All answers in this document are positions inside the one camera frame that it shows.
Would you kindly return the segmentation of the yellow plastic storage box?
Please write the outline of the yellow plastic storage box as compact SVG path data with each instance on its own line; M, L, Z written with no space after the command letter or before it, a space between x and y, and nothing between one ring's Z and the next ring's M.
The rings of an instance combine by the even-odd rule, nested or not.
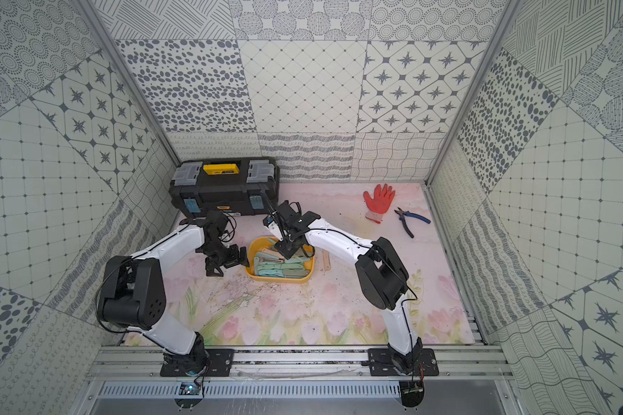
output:
M302 284L305 283L314 271L315 266L315 249L309 246L304 246L299 249L294 256L290 259L285 259L279 254L275 248L275 243L278 240L272 237L260 237L255 239L247 249L247 259L249 260L249 266L247 267L247 275L254 280L269 283L293 283ZM254 274L254 264L259 258L261 261L274 261L274 262L287 262L287 263L302 263L310 273L304 278L272 278L272 277L259 277Z

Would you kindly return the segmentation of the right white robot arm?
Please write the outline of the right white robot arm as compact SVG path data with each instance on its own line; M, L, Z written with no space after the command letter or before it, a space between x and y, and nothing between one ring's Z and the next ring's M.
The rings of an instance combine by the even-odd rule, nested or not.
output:
M357 237L333 226L319 214L303 213L298 203L292 206L289 202L276 209L270 207L263 226L278 240L275 250L287 259L309 246L354 266L364 297L382 311L392 365L402 375L415 371L423 346L408 307L409 274L388 239Z

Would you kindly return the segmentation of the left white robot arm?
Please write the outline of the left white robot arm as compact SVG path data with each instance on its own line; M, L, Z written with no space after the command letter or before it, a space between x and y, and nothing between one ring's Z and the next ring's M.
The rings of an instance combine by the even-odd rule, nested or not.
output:
M204 218L181 221L150 247L109 259L95 295L100 327L113 334L136 333L154 342L163 351L165 368L188 376L208 373L211 358L204 338L167 311L164 275L192 252L205 256L205 272L211 277L247 266L247 249L230 243L235 230L235 219L215 210Z

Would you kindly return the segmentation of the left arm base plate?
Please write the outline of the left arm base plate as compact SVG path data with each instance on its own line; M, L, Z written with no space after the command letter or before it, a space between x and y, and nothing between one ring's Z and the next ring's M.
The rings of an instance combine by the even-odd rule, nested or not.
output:
M186 356L164 353L161 377L228 377L235 356L234 349L204 349Z

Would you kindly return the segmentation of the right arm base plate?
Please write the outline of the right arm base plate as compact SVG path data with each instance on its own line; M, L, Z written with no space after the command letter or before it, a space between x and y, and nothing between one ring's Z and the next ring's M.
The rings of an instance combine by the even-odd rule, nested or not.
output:
M368 349L366 366L371 376L438 376L440 370L432 349L420 349L403 356L394 349Z

